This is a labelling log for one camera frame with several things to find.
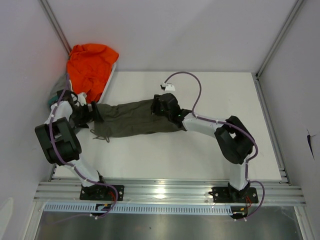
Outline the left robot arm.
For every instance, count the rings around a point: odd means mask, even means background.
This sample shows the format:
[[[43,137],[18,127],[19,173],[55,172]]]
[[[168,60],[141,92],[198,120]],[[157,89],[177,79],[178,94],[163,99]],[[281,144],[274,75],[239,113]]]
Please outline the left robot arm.
[[[93,121],[93,111],[84,97],[69,92],[58,93],[58,99],[50,106],[48,119],[37,126],[35,134],[46,160],[72,172],[84,188],[91,187],[97,200],[108,196],[109,188],[99,172],[82,156],[82,146],[77,138],[80,129],[88,128]]]

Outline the olive green shorts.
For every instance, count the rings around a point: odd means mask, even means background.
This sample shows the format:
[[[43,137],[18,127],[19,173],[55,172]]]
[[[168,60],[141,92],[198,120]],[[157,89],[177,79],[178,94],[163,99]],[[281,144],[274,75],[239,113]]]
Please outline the olive green shorts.
[[[94,122],[92,133],[109,141],[110,138],[186,130],[177,120],[168,120],[165,116],[152,114],[152,102],[152,99],[147,99],[118,105],[97,103],[98,111],[104,122]]]

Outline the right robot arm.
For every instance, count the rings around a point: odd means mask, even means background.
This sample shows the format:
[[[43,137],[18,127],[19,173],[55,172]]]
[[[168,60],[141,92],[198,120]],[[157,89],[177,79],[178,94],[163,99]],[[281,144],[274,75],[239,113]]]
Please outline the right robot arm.
[[[197,115],[193,110],[180,108],[177,98],[171,93],[154,95],[152,114],[166,118],[166,122],[178,130],[196,132],[216,139],[222,155],[231,163],[228,196],[234,202],[246,197],[248,162],[257,154],[258,147],[240,119],[231,116],[225,120]]]

